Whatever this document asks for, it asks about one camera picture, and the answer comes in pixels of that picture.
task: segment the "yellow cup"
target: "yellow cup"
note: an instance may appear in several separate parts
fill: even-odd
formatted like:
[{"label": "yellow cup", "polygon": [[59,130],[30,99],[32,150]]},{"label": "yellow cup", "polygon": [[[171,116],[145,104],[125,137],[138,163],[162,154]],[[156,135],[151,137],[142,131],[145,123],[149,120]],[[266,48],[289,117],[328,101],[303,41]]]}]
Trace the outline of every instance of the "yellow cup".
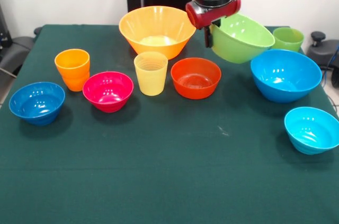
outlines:
[{"label": "yellow cup", "polygon": [[54,62],[68,89],[82,91],[90,77],[90,54],[82,49],[68,49],[59,53]]},{"label": "yellow cup", "polygon": [[143,52],[134,59],[140,90],[148,96],[160,94],[165,87],[168,59],[159,52]]}]

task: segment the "orange bowl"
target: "orange bowl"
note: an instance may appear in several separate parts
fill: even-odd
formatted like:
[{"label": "orange bowl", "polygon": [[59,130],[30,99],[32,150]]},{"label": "orange bowl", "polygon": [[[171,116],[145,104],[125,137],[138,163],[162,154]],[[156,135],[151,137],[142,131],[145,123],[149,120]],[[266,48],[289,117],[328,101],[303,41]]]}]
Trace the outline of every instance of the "orange bowl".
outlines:
[{"label": "orange bowl", "polygon": [[180,54],[196,28],[185,11],[149,6],[127,13],[119,22],[119,30],[137,54],[154,51],[173,59]]},{"label": "orange bowl", "polygon": [[185,98],[200,100],[209,97],[221,79],[221,70],[214,62],[203,58],[186,58],[171,69],[176,91]]}]

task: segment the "red-orange bowl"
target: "red-orange bowl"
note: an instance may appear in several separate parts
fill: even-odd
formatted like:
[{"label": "red-orange bowl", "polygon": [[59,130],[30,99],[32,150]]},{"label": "red-orange bowl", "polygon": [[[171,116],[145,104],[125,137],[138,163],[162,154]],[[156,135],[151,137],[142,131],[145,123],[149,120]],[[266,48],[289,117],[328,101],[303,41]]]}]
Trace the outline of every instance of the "red-orange bowl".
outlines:
[{"label": "red-orange bowl", "polygon": [[214,62],[203,58],[186,58],[171,69],[176,91],[185,98],[200,100],[209,97],[221,79],[221,70]]}]

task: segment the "large orange bowl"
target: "large orange bowl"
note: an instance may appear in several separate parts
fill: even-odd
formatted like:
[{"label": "large orange bowl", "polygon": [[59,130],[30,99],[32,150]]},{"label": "large orange bowl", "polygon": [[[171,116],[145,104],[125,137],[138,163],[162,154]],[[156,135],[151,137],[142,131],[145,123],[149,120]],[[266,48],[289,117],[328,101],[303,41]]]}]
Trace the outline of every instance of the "large orange bowl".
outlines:
[{"label": "large orange bowl", "polygon": [[127,13],[119,22],[119,30],[137,54],[154,51],[173,59],[180,54],[196,28],[185,11],[149,6]]}]

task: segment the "bowl rim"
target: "bowl rim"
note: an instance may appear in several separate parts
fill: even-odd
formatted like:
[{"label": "bowl rim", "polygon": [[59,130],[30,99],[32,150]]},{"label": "bowl rim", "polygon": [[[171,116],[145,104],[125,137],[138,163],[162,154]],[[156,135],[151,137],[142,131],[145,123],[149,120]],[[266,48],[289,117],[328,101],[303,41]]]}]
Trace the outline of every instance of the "bowl rim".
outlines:
[{"label": "bowl rim", "polygon": [[304,110],[305,110],[305,109],[308,109],[308,110],[316,110],[316,111],[318,111],[318,112],[324,113],[324,114],[326,114],[328,117],[330,117],[331,119],[335,120],[335,122],[338,124],[338,127],[339,127],[339,121],[338,121],[338,119],[335,118],[335,117],[334,117],[333,115],[331,115],[330,113],[328,113],[328,112],[326,112],[326,111],[324,111],[324,110],[322,110],[322,109],[317,109],[316,107],[312,107],[312,106],[300,106],[300,107],[296,107],[295,109],[290,110],[290,111],[285,115],[285,118],[284,118],[284,126],[285,126],[285,129],[286,129],[287,133],[293,137],[294,140],[300,142],[301,144],[303,144],[303,145],[305,145],[305,146],[308,146],[308,147],[313,148],[313,149],[319,149],[319,150],[331,150],[331,149],[336,148],[337,146],[339,146],[339,141],[338,141],[338,143],[337,143],[336,145],[333,145],[333,146],[331,146],[331,147],[316,147],[316,146],[311,146],[311,145],[309,145],[309,144],[306,144],[306,143],[304,143],[304,142],[301,142],[298,138],[294,137],[293,134],[291,133],[291,131],[289,130],[289,128],[287,127],[286,121],[287,121],[287,119],[288,119],[288,116],[289,116],[292,112],[294,112],[295,110],[299,110],[299,109],[304,109]]},{"label": "bowl rim", "polygon": [[[21,91],[21,90],[23,90],[23,89],[25,89],[25,88],[28,88],[28,87],[30,87],[30,86],[32,86],[32,85],[39,85],[39,84],[55,85],[55,86],[57,86],[59,89],[61,89],[61,91],[62,91],[62,93],[63,93],[63,97],[62,97],[62,100],[60,101],[60,104],[59,104],[53,111],[50,111],[50,112],[47,112],[47,113],[44,113],[44,114],[40,114],[40,115],[36,115],[36,116],[34,116],[34,117],[28,117],[28,116],[25,116],[25,115],[20,115],[20,114],[16,113],[15,111],[13,111],[12,108],[11,108],[11,103],[12,103],[13,97],[14,97],[16,94],[18,94],[19,91]],[[58,110],[59,108],[61,108],[61,106],[63,105],[63,103],[64,103],[64,101],[65,101],[65,98],[66,98],[65,90],[64,90],[60,85],[58,85],[58,84],[56,84],[56,83],[53,83],[53,82],[47,82],[47,81],[45,82],[45,81],[41,81],[41,82],[31,83],[31,84],[28,84],[28,85],[25,85],[25,86],[19,88],[19,89],[11,96],[10,101],[8,102],[8,106],[9,106],[11,112],[12,112],[14,115],[16,115],[17,117],[19,117],[19,118],[22,118],[22,119],[36,119],[36,118],[41,118],[41,117],[48,116],[48,115],[54,113],[54,112],[55,112],[56,110]]]},{"label": "bowl rim", "polygon": [[240,44],[246,44],[246,45],[248,45],[248,46],[250,46],[250,47],[254,47],[254,48],[270,48],[270,47],[272,47],[272,46],[275,44],[275,37],[273,36],[273,33],[272,33],[270,30],[268,30],[265,26],[263,26],[262,24],[260,24],[258,21],[253,20],[252,18],[250,18],[250,17],[248,17],[248,16],[245,16],[245,15],[243,15],[243,14],[241,14],[241,13],[236,13],[235,15],[239,15],[239,16],[241,16],[241,17],[243,17],[243,18],[246,18],[246,19],[248,19],[248,20],[251,20],[251,21],[255,22],[257,25],[261,26],[262,29],[263,29],[266,33],[269,33],[269,34],[270,34],[271,39],[272,39],[272,44],[263,46],[263,45],[255,45],[255,44],[252,44],[252,43],[249,43],[249,42],[245,42],[245,41],[240,41],[240,40],[238,40],[237,38],[232,37],[232,36],[231,36],[230,34],[228,34],[227,32],[224,32],[220,27],[217,27],[217,26],[214,25],[214,24],[211,25],[211,27],[212,27],[211,30],[217,29],[217,31],[219,31],[221,34],[224,34],[224,35],[229,36],[232,40],[235,40],[236,42],[238,42],[238,43],[240,43]]},{"label": "bowl rim", "polygon": [[[135,10],[132,10],[132,11],[126,13],[126,14],[120,19],[119,25],[118,25],[118,26],[119,26],[119,31],[120,31],[120,33],[121,33],[127,40],[132,41],[133,43],[137,43],[137,44],[142,45],[142,46],[144,46],[144,47],[150,47],[149,45],[145,45],[145,44],[141,43],[140,41],[136,41],[136,40],[133,40],[133,39],[131,39],[131,38],[128,38],[128,37],[124,34],[124,32],[121,30],[121,24],[122,24],[122,21],[123,21],[128,15],[133,14],[133,13],[136,13],[137,11],[140,11],[140,10],[149,10],[150,8],[153,8],[153,7],[170,8],[170,9],[172,9],[172,10],[176,10],[176,11],[179,11],[180,13],[185,13],[185,14],[187,15],[187,13],[186,13],[185,11],[180,10],[180,9],[178,9],[178,8],[170,7],[170,6],[153,5],[153,6],[145,6],[145,7],[141,7],[141,8],[136,8]],[[192,33],[190,33],[189,36],[188,36],[187,38],[185,38],[184,40],[179,41],[179,42],[177,42],[177,43],[174,43],[174,44],[165,45],[165,46],[152,46],[152,47],[157,47],[157,48],[161,48],[161,47],[172,47],[172,46],[175,46],[175,45],[178,45],[178,44],[181,44],[181,43],[184,43],[184,42],[188,41],[190,38],[192,38],[192,36],[195,34],[195,32],[196,32],[196,30],[197,30],[197,29],[194,27],[194,25],[191,23],[191,21],[190,21],[189,18],[188,18],[188,21],[190,22],[190,24],[192,25],[193,28],[192,28]]]},{"label": "bowl rim", "polygon": [[[173,69],[174,69],[178,64],[180,64],[182,61],[185,61],[185,60],[203,60],[203,61],[205,61],[205,62],[208,62],[208,63],[210,63],[210,64],[213,64],[216,68],[218,68],[218,71],[220,72],[220,76],[219,76],[218,80],[217,80],[215,83],[213,83],[212,85],[207,86],[207,87],[202,87],[202,88],[190,88],[190,87],[187,87],[187,86],[184,86],[184,85],[180,84],[180,83],[173,77]],[[219,67],[215,62],[213,62],[213,61],[210,61],[210,60],[208,60],[208,59],[201,58],[201,57],[187,57],[187,58],[184,58],[184,59],[181,59],[181,60],[177,61],[177,62],[172,66],[172,68],[171,68],[171,78],[172,78],[172,80],[173,80],[175,83],[177,83],[178,85],[181,85],[181,86],[183,86],[183,87],[185,87],[185,88],[187,88],[187,89],[191,89],[191,90],[194,90],[194,91],[199,91],[199,90],[202,90],[202,89],[209,89],[209,88],[212,88],[212,87],[218,85],[219,82],[220,82],[220,80],[221,80],[221,78],[222,78],[222,71],[221,71],[220,67]]]},{"label": "bowl rim", "polygon": [[[64,52],[68,52],[68,51],[72,51],[72,50],[77,50],[77,51],[83,51],[83,52],[85,52],[85,53],[87,54],[87,60],[86,60],[83,64],[81,64],[81,65],[79,65],[79,66],[76,66],[76,67],[63,67],[63,66],[60,66],[59,64],[57,64],[57,58],[58,58],[59,55],[61,55],[61,54],[64,53]],[[55,56],[55,58],[54,58],[54,63],[55,63],[55,65],[56,65],[57,67],[61,68],[61,69],[77,69],[77,68],[81,68],[81,67],[83,67],[84,65],[86,65],[89,61],[90,61],[90,53],[88,53],[86,50],[81,49],[81,48],[70,48],[70,49],[66,49],[66,50],[64,50],[64,51],[61,51],[61,52],[60,52],[59,54],[57,54],[57,55]]]},{"label": "bowl rim", "polygon": [[[305,89],[302,89],[302,90],[286,90],[286,89],[280,89],[278,87],[274,87],[274,86],[271,86],[271,85],[268,85],[268,84],[265,84],[254,72],[253,72],[253,63],[256,61],[256,59],[259,59],[260,56],[262,56],[263,54],[266,54],[266,53],[269,53],[269,52],[277,52],[277,51],[283,51],[285,53],[294,53],[295,55],[299,55],[301,57],[303,57],[303,59],[306,59],[308,61],[310,61],[314,66],[315,68],[317,69],[318,71],[318,74],[319,74],[319,80],[317,81],[317,84],[315,84],[315,86],[313,87],[309,87],[309,88],[305,88]],[[301,92],[306,92],[306,91],[311,91],[313,90],[314,88],[316,88],[322,81],[322,77],[323,77],[323,73],[322,73],[322,70],[319,68],[319,66],[309,57],[307,57],[306,55],[302,54],[302,53],[299,53],[299,52],[295,52],[295,51],[291,51],[291,50],[285,50],[285,49],[270,49],[270,50],[266,50],[264,51],[261,55],[253,58],[251,60],[251,72],[252,72],[252,75],[257,79],[259,80],[260,82],[262,82],[263,84],[265,84],[265,86],[267,87],[270,87],[272,89],[275,89],[275,90],[279,90],[279,91],[283,91],[283,92],[287,92],[287,93],[301,93]]]},{"label": "bowl rim", "polygon": [[[109,103],[102,103],[102,102],[93,101],[93,100],[90,99],[88,96],[86,96],[86,94],[85,94],[85,92],[84,92],[85,85],[90,81],[90,79],[93,79],[94,77],[97,77],[98,75],[101,75],[101,74],[107,74],[107,73],[109,73],[109,74],[119,74],[119,75],[122,75],[122,76],[126,77],[127,79],[129,79],[129,80],[131,81],[131,83],[132,83],[132,89],[131,89],[130,93],[129,93],[128,95],[126,95],[125,98],[123,98],[122,100],[120,100],[120,101],[118,101],[118,102],[114,102],[114,103],[111,103],[111,102],[109,102]],[[83,90],[82,90],[82,92],[83,92],[83,95],[85,96],[85,98],[86,98],[89,102],[91,102],[92,104],[95,104],[95,105],[111,105],[111,104],[117,104],[117,103],[123,102],[124,100],[128,99],[128,98],[132,95],[133,90],[134,90],[134,82],[133,82],[133,80],[132,80],[128,75],[126,75],[126,74],[124,74],[124,73],[121,73],[121,72],[118,72],[118,71],[103,71],[103,72],[100,72],[100,73],[97,73],[97,74],[94,74],[93,76],[91,76],[91,77],[85,82],[85,84],[83,85]]]}]

